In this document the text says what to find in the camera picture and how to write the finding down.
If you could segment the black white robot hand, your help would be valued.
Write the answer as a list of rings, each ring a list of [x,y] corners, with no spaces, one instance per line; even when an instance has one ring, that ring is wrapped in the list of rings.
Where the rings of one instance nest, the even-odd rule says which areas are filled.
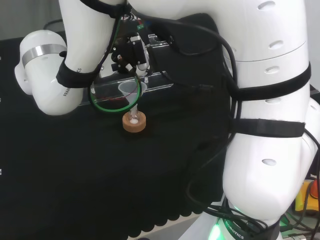
[[[138,33],[129,33],[118,38],[110,51],[114,72],[131,73],[134,69],[138,74],[145,73],[150,67],[147,49]]]

